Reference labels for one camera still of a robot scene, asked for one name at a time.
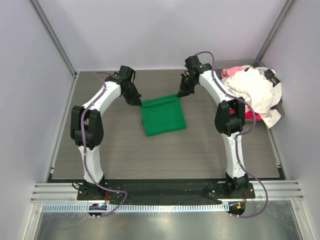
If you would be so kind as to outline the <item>green t shirt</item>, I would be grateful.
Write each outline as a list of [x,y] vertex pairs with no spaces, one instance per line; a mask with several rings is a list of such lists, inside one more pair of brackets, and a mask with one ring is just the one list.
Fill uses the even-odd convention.
[[148,137],[187,127],[181,100],[176,94],[143,100],[140,113]]

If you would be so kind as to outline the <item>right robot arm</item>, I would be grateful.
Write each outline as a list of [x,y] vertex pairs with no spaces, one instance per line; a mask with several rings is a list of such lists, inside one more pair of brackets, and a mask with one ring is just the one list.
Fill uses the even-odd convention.
[[245,104],[229,92],[209,63],[201,63],[197,55],[185,60],[186,71],[181,75],[177,97],[195,93],[196,85],[201,85],[217,105],[214,125],[224,142],[227,168],[225,189],[231,197],[242,196],[249,187],[249,176],[245,171],[242,149],[245,125]]

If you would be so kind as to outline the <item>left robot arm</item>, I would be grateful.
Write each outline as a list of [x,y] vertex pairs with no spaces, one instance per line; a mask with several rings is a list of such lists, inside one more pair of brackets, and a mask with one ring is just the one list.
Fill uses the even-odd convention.
[[119,71],[108,73],[98,92],[83,105],[71,110],[70,137],[78,147],[84,168],[83,183],[78,192],[92,199],[101,199],[109,191],[101,167],[100,145],[104,138],[102,117],[108,107],[119,97],[129,106],[141,106],[134,80],[136,71],[122,65]]

